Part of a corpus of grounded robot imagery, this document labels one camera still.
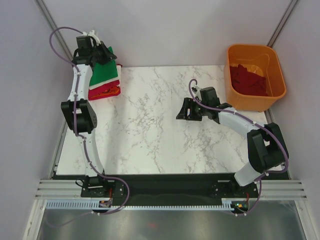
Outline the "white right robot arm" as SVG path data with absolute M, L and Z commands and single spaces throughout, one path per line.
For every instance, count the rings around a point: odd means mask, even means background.
M 280 127 L 272 122 L 258 123 L 239 113 L 229 103 L 221 103 L 214 87 L 190 87 L 191 97 L 183 100 L 178 120 L 201 121 L 204 117 L 226 126 L 247 141 L 248 163 L 234 174 L 229 191 L 235 197 L 247 191 L 247 185 L 257 182 L 274 168 L 287 165 L 289 153 Z

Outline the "green t-shirt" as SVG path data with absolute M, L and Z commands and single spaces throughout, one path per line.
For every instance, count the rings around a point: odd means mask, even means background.
M 89 86 L 92 87 L 117 77 L 118 77 L 117 64 L 114 60 L 106 64 L 97 63 L 93 67 L 93 73 L 90 79 Z

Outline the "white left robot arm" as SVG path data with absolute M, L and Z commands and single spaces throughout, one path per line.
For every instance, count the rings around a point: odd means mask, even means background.
M 117 57 L 109 51 L 103 41 L 93 32 L 83 33 L 76 38 L 77 49 L 71 61 L 73 81 L 69 97 L 60 105 L 65 121 L 80 144 L 85 176 L 101 176 L 104 167 L 99 158 L 96 143 L 97 115 L 89 102 L 89 86 L 94 66 L 104 65 Z

